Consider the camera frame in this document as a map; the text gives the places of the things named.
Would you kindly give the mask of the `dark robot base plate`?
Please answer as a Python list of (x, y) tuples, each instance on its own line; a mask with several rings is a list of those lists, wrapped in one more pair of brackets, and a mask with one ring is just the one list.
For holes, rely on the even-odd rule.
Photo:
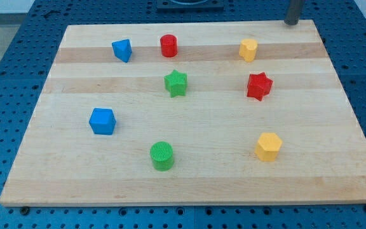
[(156, 0), (158, 11), (223, 10), (223, 0)]

